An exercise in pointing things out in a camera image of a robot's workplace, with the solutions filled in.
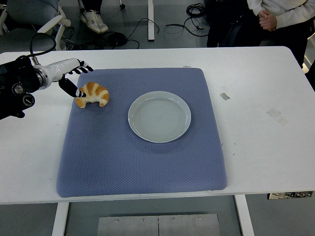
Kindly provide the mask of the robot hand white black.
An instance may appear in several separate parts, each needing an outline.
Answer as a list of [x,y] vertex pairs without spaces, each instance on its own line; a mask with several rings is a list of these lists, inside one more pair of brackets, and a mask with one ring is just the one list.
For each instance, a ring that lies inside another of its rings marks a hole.
[[64,90],[71,97],[86,97],[84,92],[65,76],[66,74],[88,73],[93,69],[84,61],[79,59],[65,59],[62,61],[55,62],[44,67],[46,73],[44,88],[49,87],[53,82],[58,82],[59,87]]

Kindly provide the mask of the person's left hand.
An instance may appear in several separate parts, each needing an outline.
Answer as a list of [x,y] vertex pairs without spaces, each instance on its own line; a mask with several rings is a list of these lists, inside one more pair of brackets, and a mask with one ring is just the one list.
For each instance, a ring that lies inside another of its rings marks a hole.
[[259,23],[264,30],[273,31],[276,29],[277,19],[273,15],[263,14],[259,18]]

